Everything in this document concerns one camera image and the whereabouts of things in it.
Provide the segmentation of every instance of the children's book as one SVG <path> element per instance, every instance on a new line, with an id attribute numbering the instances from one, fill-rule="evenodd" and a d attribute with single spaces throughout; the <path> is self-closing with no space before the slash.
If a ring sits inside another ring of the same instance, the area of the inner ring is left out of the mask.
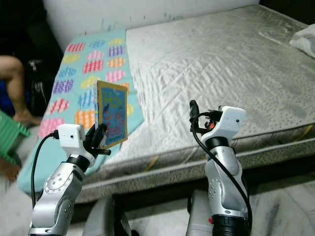
<path id="1" fill-rule="evenodd" d="M 106 124 L 107 131 L 99 148 L 108 149 L 128 139 L 127 87 L 97 81 L 94 85 L 95 129 Z"/>

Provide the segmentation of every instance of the white wall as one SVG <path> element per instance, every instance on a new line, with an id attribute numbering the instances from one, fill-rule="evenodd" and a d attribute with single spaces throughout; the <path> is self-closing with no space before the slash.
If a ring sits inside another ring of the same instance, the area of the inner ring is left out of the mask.
<path id="1" fill-rule="evenodd" d="M 136 28 L 219 12 L 259 0 L 44 0 L 48 22 L 64 50 L 85 32 Z"/>

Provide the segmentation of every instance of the gray mattress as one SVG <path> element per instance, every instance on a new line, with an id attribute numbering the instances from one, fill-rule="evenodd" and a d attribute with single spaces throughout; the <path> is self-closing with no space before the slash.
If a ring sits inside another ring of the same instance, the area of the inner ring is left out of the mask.
<path id="1" fill-rule="evenodd" d="M 204 177 L 189 132 L 200 111 L 241 107 L 231 145 L 243 168 L 315 153 L 315 60 L 291 47 L 304 24 L 255 5 L 127 31 L 130 69 L 145 121 L 88 176 L 78 203 Z"/>

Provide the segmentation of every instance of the colorful patterned blanket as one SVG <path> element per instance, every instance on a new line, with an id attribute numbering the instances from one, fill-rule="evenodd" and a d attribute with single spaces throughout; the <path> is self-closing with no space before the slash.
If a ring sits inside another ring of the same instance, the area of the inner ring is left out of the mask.
<path id="1" fill-rule="evenodd" d="M 56 75 L 50 103 L 40 126 L 39 140 L 18 176 L 18 186 L 31 191 L 31 170 L 36 148 L 42 138 L 63 123 L 83 124 L 85 131 L 95 123 L 93 85 L 103 80 L 128 87 L 127 127 L 130 134 L 143 121 L 130 74 L 126 48 L 126 31 L 103 32 L 75 38 L 66 48 Z M 120 145 L 111 148 L 107 157 L 99 155 L 86 174 L 95 172 L 106 158 L 111 158 Z M 47 140 L 39 154 L 35 171 L 35 189 L 41 190 L 46 178 L 66 160 L 58 140 Z"/>

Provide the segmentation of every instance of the human foot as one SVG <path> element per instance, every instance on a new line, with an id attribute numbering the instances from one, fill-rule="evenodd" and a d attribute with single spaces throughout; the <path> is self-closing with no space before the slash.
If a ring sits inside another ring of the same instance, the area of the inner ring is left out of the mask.
<path id="1" fill-rule="evenodd" d="M 13 119 L 17 122 L 29 122 L 35 125 L 39 125 L 41 123 L 41 119 L 34 117 L 27 109 L 21 112 L 16 112 Z"/>
<path id="2" fill-rule="evenodd" d="M 18 165 L 14 165 L 0 157 L 0 173 L 3 174 L 9 181 L 16 181 L 20 169 L 21 167 Z"/>

